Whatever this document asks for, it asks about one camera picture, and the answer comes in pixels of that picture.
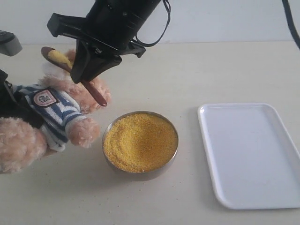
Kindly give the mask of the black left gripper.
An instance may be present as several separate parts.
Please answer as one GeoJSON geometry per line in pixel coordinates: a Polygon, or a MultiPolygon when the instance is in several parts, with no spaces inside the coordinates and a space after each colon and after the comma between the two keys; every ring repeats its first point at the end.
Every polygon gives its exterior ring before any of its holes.
{"type": "MultiPolygon", "coordinates": [[[[23,49],[17,36],[8,31],[0,31],[0,53],[6,56],[15,56],[23,49]]],[[[44,119],[34,111],[20,92],[13,92],[13,86],[7,79],[8,75],[0,71],[0,117],[19,118],[34,128],[40,128],[44,119]]]]}

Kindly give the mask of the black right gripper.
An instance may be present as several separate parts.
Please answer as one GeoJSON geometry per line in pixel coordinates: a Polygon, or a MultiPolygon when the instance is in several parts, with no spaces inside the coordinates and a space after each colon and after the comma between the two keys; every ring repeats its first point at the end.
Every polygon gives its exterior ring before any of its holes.
{"type": "Polygon", "coordinates": [[[137,33],[160,2],[158,0],[97,0],[85,17],[53,13],[47,28],[54,36],[76,40],[71,78],[91,81],[118,66],[119,55],[142,55],[147,44],[137,33]]]}

